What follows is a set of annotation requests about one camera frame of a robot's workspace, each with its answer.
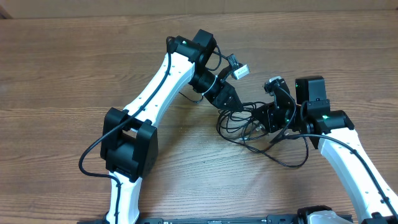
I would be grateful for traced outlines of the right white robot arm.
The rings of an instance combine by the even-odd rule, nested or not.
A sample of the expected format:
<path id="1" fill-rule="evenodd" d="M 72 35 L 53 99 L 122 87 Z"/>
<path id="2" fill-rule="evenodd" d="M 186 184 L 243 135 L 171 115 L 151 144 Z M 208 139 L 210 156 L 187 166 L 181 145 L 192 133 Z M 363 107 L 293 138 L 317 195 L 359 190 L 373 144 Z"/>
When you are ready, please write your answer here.
<path id="1" fill-rule="evenodd" d="M 274 101 L 252 115 L 276 134 L 270 143 L 309 138 L 339 177 L 359 223 L 397 223 L 397 194 L 366 154 L 348 115 L 331 110 L 324 78 L 296 79 L 296 96 L 281 77 L 265 82 L 264 90 Z"/>

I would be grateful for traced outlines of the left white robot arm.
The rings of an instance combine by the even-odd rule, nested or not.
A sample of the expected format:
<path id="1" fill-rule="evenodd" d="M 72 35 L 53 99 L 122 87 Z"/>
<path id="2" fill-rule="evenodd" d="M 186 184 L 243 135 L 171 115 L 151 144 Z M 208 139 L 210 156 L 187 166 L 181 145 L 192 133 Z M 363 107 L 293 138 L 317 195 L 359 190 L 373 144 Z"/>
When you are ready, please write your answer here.
<path id="1" fill-rule="evenodd" d="M 142 180 L 153 168 L 159 152 L 157 128 L 179 91 L 187 84 L 220 110 L 241 112 L 243 104 L 226 79 L 249 74 L 249 67 L 234 55 L 214 75 L 206 64 L 220 54 L 213 34 L 199 30 L 193 40 L 167 38 L 167 53 L 158 72 L 123 110 L 111 108 L 104 118 L 100 156 L 111 178 L 111 203 L 104 223 L 135 223 Z"/>

